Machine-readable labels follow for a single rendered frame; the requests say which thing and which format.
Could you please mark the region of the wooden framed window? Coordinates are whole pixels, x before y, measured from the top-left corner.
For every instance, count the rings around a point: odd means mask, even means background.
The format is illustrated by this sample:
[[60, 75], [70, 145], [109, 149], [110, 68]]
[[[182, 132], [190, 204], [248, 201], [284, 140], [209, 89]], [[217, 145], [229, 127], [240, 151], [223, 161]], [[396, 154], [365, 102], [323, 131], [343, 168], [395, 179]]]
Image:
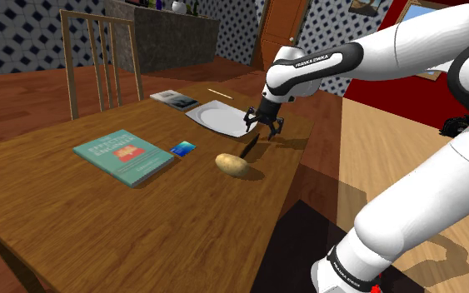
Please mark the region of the wooden framed window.
[[[406, 5], [402, 9], [400, 16], [398, 17], [396, 23], [400, 23], [420, 15], [433, 12], [439, 9], [448, 7], [446, 4], [440, 4], [436, 2], [431, 2], [427, 0], [407, 0]], [[436, 81], [440, 76], [441, 72], [422, 72], [417, 74], [418, 77], [426, 78], [431, 81]]]

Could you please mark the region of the white square plate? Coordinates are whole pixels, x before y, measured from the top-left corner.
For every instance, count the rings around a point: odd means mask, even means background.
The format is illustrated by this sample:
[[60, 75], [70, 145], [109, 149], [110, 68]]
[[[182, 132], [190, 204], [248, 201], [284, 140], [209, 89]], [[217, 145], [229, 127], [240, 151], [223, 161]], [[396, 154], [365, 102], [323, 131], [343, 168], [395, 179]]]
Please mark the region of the white square plate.
[[247, 127], [243, 120], [245, 114], [244, 111], [218, 100], [210, 101], [186, 112], [186, 116], [198, 124], [230, 137], [245, 136], [257, 125], [254, 122]]

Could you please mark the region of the wooden table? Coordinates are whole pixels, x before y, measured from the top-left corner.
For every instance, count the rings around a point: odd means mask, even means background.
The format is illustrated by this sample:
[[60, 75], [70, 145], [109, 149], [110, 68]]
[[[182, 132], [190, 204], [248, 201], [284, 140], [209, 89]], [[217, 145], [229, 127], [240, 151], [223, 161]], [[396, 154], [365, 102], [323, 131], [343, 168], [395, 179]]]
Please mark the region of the wooden table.
[[[253, 129], [243, 178], [215, 158], [248, 137], [149, 98], [0, 142], [0, 242], [58, 293], [249, 293], [312, 130], [280, 113], [280, 135]], [[194, 149], [131, 188], [73, 152], [121, 129]]]

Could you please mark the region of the pale thin stick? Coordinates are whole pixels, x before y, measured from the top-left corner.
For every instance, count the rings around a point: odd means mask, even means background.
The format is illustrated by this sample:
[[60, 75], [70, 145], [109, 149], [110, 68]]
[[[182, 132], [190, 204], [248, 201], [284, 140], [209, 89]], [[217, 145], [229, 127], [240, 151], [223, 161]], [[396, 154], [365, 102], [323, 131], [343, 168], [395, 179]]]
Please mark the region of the pale thin stick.
[[227, 95], [227, 94], [224, 94], [224, 93], [222, 93], [222, 92], [218, 92], [218, 91], [213, 90], [213, 89], [211, 89], [211, 88], [208, 88], [207, 90], [208, 90], [209, 92], [212, 92], [212, 93], [215, 93], [215, 94], [220, 95], [220, 96], [222, 96], [222, 97], [226, 97], [226, 98], [228, 98], [228, 99], [233, 100], [233, 97], [231, 97], [231, 96], [229, 96], [229, 95]]

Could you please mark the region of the black ribbed round object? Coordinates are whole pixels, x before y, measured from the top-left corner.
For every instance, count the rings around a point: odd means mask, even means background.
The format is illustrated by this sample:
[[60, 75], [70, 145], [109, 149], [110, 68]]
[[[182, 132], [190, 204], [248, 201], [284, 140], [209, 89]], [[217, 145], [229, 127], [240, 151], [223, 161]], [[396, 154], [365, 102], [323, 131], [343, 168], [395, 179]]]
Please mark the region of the black ribbed round object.
[[452, 117], [445, 120], [439, 134], [444, 137], [457, 137], [469, 127], [469, 115]]

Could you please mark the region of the black knife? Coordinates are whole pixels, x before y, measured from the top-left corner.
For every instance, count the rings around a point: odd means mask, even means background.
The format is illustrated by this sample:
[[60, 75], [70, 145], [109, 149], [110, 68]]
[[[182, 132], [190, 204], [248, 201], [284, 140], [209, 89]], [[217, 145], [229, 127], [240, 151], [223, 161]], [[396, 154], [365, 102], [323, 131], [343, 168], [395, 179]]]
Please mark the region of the black knife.
[[249, 143], [244, 147], [244, 149], [242, 150], [239, 156], [241, 159], [243, 159], [248, 154], [248, 152], [251, 149], [253, 149], [253, 147], [257, 144], [259, 137], [260, 137], [260, 134], [256, 134], [256, 136], [253, 139], [251, 139], [251, 141], [249, 141]]

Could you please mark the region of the black robot stand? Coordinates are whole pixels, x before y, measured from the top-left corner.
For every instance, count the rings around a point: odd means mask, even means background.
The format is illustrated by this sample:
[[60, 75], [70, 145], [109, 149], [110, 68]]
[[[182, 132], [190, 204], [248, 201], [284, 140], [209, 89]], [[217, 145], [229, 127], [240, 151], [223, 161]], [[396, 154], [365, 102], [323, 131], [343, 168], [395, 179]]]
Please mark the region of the black robot stand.
[[346, 232], [304, 201], [277, 221], [250, 293], [316, 293], [311, 267]]

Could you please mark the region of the brown potato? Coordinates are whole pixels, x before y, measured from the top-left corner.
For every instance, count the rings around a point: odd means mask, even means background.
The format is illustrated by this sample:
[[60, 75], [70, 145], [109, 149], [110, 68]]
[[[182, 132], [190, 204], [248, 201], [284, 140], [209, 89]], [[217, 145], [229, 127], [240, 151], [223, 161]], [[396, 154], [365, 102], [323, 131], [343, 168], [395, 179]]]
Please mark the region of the brown potato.
[[221, 171], [230, 176], [245, 176], [249, 170], [249, 165], [243, 158], [227, 153], [217, 155], [215, 163]]

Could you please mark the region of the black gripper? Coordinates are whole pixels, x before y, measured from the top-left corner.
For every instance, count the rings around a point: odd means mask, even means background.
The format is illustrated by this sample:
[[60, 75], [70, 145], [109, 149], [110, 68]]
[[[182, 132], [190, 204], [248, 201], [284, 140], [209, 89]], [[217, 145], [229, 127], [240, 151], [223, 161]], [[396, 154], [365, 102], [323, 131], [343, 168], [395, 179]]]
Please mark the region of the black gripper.
[[267, 140], [270, 141], [275, 135], [280, 134], [284, 119], [277, 117], [281, 108], [281, 103], [272, 102], [265, 97], [262, 98], [257, 110], [254, 107], [249, 107], [245, 113], [243, 121], [246, 124], [246, 131], [249, 132], [253, 123], [266, 123], [269, 126], [270, 132]]

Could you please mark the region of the dark stone counter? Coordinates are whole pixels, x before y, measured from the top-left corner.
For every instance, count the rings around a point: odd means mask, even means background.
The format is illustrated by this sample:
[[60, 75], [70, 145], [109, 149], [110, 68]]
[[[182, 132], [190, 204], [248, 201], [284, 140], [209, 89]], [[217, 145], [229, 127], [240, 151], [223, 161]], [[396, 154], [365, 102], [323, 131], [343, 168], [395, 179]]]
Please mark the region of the dark stone counter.
[[104, 0], [105, 13], [133, 21], [140, 73], [212, 62], [220, 22], [168, 10]]

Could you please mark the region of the blue card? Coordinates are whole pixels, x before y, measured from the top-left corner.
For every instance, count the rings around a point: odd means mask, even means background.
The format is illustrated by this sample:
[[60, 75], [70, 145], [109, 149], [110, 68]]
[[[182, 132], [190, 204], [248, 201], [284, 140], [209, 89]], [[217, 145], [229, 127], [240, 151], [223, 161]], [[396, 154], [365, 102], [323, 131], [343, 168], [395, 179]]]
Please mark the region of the blue card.
[[193, 151], [195, 148], [196, 146], [191, 144], [190, 142], [183, 141], [183, 142], [178, 143], [176, 146], [174, 146], [170, 150], [170, 152], [177, 156], [184, 157], [189, 152]]

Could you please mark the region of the grey book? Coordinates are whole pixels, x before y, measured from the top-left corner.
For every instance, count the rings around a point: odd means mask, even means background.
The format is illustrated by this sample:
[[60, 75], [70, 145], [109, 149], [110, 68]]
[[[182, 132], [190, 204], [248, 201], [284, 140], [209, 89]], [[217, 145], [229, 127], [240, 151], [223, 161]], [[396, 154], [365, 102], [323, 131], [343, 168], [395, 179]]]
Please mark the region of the grey book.
[[153, 93], [150, 95], [151, 99], [164, 103], [179, 111], [186, 111], [199, 104], [199, 101], [185, 96], [173, 90], [166, 90], [163, 92]]

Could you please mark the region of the teal book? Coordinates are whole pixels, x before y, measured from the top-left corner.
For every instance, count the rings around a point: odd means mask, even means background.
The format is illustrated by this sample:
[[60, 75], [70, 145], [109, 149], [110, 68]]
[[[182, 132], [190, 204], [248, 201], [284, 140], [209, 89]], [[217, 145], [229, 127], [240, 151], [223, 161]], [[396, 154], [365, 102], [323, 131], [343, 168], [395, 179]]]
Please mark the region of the teal book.
[[125, 130], [72, 150], [129, 187], [139, 185], [174, 160], [171, 153]]

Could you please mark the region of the wooden slat-back chair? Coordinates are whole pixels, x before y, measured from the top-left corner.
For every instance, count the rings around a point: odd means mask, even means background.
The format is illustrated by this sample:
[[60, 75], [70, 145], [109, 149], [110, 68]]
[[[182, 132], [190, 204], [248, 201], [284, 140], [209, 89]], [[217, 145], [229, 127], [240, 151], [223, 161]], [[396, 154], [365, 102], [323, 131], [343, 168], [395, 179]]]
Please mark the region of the wooden slat-back chair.
[[68, 11], [64, 9], [59, 10], [60, 15], [60, 22], [62, 27], [62, 44], [63, 44], [63, 55], [65, 61], [65, 71], [67, 75], [67, 91], [68, 91], [68, 99], [69, 99], [69, 106], [70, 106], [70, 115], [71, 119], [75, 120], [79, 118], [78, 113], [78, 106], [77, 106], [77, 94], [76, 94], [76, 83], [75, 83], [75, 76], [74, 76], [74, 66], [72, 63], [72, 45], [70, 41], [70, 30], [68, 26], [68, 18], [81, 18], [87, 22], [87, 30], [90, 37], [91, 43], [91, 50], [92, 50], [92, 59], [94, 64], [95, 70], [95, 77], [97, 83], [97, 96], [99, 98], [99, 106], [100, 111], [102, 112], [104, 107], [104, 98], [102, 93], [102, 80], [101, 75], [99, 72], [99, 63], [97, 61], [97, 49], [95, 44], [95, 37], [92, 29], [92, 22], [96, 21], [98, 25], [99, 35], [102, 35], [104, 32], [104, 23], [108, 23], [108, 30], [109, 30], [109, 42], [110, 48], [112, 50], [111, 58], [112, 58], [112, 68], [113, 68], [113, 78], [116, 88], [117, 94], [117, 105], [120, 107], [122, 105], [122, 96], [121, 96], [121, 88], [119, 83], [119, 76], [118, 76], [118, 58], [117, 58], [117, 46], [116, 46], [116, 36], [115, 36], [115, 24], [121, 24], [127, 26], [129, 38], [130, 38], [130, 48], [132, 53], [132, 65], [133, 65], [133, 72], [135, 76], [136, 88], [137, 88], [137, 98], [139, 101], [144, 99], [143, 95], [143, 87], [142, 87], [142, 78], [141, 78], [141, 71], [140, 65], [137, 55], [137, 44], [135, 38], [135, 28], [134, 28], [134, 21], [117, 18], [117, 17], [106, 17], [101, 15], [95, 15], [90, 13], [84, 12], [75, 12], [75, 11]]

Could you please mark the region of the wooden door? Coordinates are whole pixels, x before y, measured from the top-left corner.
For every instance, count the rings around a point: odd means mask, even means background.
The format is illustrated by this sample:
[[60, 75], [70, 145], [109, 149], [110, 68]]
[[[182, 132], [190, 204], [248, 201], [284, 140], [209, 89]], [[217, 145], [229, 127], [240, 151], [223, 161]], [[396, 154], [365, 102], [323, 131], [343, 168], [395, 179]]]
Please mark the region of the wooden door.
[[266, 71], [282, 46], [297, 42], [310, 0], [266, 0], [251, 66]]

